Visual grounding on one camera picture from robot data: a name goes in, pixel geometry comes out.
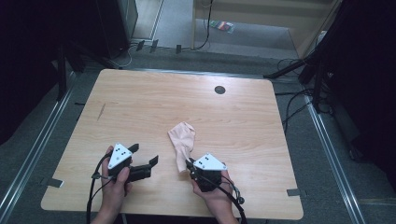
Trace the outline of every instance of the crumpled fabric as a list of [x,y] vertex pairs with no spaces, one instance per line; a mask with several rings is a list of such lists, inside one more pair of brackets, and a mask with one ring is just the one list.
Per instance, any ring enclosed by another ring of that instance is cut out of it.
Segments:
[[168,135],[175,147],[177,169],[179,172],[186,171],[186,160],[190,160],[194,148],[195,130],[190,124],[180,122]]

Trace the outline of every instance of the wooden board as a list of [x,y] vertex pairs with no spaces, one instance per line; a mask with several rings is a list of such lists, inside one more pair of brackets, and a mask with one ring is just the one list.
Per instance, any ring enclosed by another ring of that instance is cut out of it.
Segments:
[[[216,86],[226,92],[215,93]],[[41,206],[85,211],[91,175],[107,147],[139,143],[134,165],[156,155],[159,163],[151,178],[134,182],[122,212],[210,217],[192,193],[189,174],[177,171],[167,132],[181,121],[196,131],[193,158],[210,152],[227,164],[247,217],[303,216],[300,197],[287,194],[297,186],[270,81],[120,70],[101,72],[54,174],[64,185],[48,188]],[[239,216],[236,208],[234,214]]]

